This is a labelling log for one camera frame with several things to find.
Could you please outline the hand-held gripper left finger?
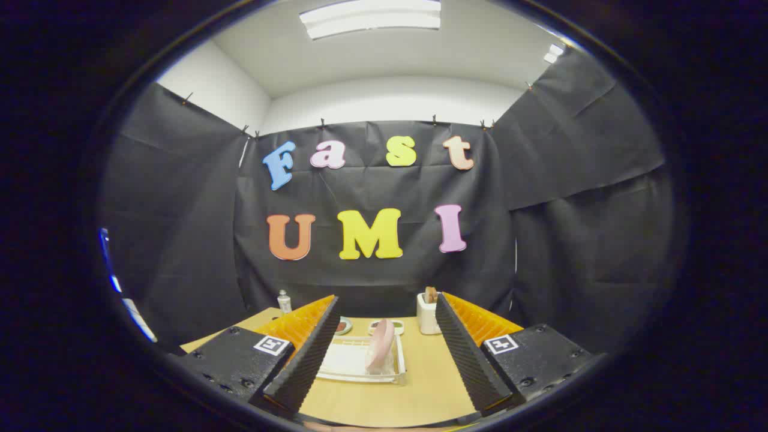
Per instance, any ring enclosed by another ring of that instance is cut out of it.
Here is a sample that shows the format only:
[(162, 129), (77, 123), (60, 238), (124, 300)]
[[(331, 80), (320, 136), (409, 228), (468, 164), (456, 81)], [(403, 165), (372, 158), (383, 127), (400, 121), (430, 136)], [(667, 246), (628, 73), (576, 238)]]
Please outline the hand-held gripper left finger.
[(206, 397), (247, 413), (291, 418), (316, 379), (340, 323), (329, 295), (294, 311), (253, 316), (189, 343), (173, 364)]

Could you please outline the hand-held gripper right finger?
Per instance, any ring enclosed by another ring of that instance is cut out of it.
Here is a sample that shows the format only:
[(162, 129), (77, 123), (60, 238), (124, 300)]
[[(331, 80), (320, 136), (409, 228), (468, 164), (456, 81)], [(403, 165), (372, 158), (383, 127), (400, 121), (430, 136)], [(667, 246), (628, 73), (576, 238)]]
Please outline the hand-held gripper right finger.
[(593, 363), (590, 351), (546, 323), (522, 328), (450, 293), (438, 294), (436, 320), (482, 416), (527, 404)]

